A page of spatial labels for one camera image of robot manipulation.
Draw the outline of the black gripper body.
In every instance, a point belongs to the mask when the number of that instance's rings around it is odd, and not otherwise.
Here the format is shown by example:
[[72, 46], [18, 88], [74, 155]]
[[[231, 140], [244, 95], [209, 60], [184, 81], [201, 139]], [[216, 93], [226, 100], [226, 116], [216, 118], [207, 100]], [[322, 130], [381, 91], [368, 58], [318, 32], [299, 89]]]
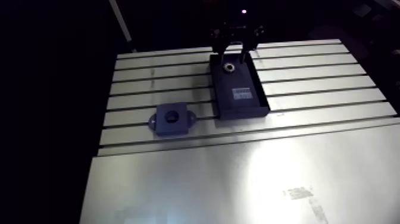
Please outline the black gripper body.
[[229, 44], [231, 42], [240, 42], [242, 40], [243, 31], [246, 27], [260, 26], [257, 23], [251, 23], [247, 21], [239, 21], [230, 23], [228, 21], [222, 21], [215, 25], [215, 29], [224, 29], [229, 35]]

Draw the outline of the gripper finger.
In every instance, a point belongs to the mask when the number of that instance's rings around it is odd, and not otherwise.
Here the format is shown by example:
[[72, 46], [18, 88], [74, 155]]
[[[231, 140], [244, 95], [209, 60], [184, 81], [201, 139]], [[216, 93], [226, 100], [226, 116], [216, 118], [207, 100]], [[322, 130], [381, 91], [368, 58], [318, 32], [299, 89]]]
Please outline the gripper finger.
[[245, 61], [246, 54], [255, 50], [264, 34], [264, 26], [246, 27], [242, 35], [242, 50], [240, 53], [240, 62]]
[[223, 55], [229, 45], [229, 35], [224, 29], [214, 29], [212, 35], [212, 51], [217, 53], [218, 62], [221, 64]]

